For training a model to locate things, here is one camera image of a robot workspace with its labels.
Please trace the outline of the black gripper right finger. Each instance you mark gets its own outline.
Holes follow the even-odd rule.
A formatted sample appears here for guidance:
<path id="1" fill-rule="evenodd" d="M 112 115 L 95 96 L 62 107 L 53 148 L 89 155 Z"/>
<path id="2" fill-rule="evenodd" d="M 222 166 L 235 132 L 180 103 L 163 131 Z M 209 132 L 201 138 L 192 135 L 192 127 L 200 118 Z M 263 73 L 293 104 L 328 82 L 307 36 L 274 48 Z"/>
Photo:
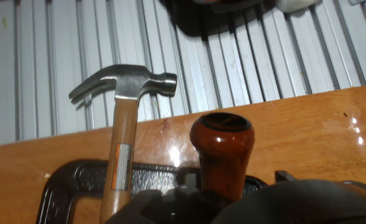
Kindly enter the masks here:
<path id="1" fill-rule="evenodd" d="M 295 180 L 297 180 L 297 178 L 295 178 L 293 175 L 291 175 L 290 173 L 288 173 L 285 170 L 277 170 L 274 173 L 274 176 L 275 176 L 275 181 L 276 182 L 295 181 Z"/>

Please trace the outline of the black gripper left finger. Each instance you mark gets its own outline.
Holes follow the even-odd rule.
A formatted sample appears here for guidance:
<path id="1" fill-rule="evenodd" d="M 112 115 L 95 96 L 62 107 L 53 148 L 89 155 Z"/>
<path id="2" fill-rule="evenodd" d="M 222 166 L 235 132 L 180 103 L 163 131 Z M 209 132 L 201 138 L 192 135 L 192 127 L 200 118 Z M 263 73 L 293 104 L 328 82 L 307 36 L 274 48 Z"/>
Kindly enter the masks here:
<path id="1" fill-rule="evenodd" d="M 212 190 L 181 185 L 163 195 L 159 190 L 143 190 L 107 219 L 106 224 L 211 223 L 231 200 Z"/>

